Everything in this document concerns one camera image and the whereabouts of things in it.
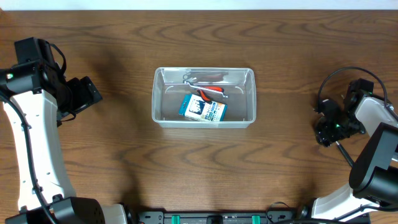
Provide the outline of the red handled pliers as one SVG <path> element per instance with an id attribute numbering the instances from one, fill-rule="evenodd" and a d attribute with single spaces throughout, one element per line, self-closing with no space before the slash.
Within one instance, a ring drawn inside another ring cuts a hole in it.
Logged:
<path id="1" fill-rule="evenodd" d="M 225 95 L 224 89 L 220 86 L 199 86 L 197 92 L 205 103 L 212 103 L 213 99 L 211 96 L 219 95 L 223 98 L 228 97 L 228 95 Z"/>

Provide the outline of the small metal hammer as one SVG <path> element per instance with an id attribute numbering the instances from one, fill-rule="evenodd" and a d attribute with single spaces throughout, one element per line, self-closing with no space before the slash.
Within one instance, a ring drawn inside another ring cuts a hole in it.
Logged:
<path id="1" fill-rule="evenodd" d="M 221 86 L 213 85 L 210 82 L 220 81 L 222 74 L 210 74 L 210 73 L 199 73 L 199 74 L 184 74 L 183 83 L 187 84 L 193 89 L 199 91 L 201 96 L 205 95 L 205 91 L 216 93 L 221 95 L 223 98 L 228 98 L 228 95 L 224 92 L 224 88 Z"/>

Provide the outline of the clear plastic storage container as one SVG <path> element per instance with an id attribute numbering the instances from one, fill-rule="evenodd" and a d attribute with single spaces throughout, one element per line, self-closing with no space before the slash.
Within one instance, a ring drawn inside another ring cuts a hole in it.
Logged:
<path id="1" fill-rule="evenodd" d="M 152 119 L 163 128 L 246 128 L 256 120 L 250 68 L 159 67 Z"/>

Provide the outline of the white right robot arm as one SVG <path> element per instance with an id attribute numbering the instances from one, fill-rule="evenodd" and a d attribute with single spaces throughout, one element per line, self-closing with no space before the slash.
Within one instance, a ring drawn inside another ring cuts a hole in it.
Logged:
<path id="1" fill-rule="evenodd" d="M 317 104 L 317 143 L 336 144 L 351 166 L 349 182 L 326 197 L 316 198 L 298 210 L 297 218 L 347 222 L 372 211 L 397 211 L 397 116 L 387 100 L 373 94 L 374 83 L 365 79 L 349 84 L 344 107 L 325 99 Z M 341 140 L 369 134 L 369 141 L 352 160 Z"/>

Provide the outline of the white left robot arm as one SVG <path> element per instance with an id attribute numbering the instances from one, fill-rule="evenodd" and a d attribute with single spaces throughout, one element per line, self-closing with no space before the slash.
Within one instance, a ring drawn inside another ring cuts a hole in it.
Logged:
<path id="1" fill-rule="evenodd" d="M 57 46 L 31 37 L 15 42 L 17 63 L 1 70 L 1 101 L 11 124 L 19 166 L 19 213 L 7 223 L 133 223 L 122 203 L 101 205 L 76 195 L 58 128 L 102 97 L 88 77 L 65 77 Z"/>

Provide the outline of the blue white screw box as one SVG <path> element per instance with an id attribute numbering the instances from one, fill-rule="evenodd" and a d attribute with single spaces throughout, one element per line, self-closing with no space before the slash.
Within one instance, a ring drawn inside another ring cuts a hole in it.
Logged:
<path id="1" fill-rule="evenodd" d="M 224 116 L 228 106 L 223 103 L 211 101 L 205 102 L 198 95 L 185 95 L 179 109 L 179 115 L 195 121 L 220 122 L 224 120 Z"/>

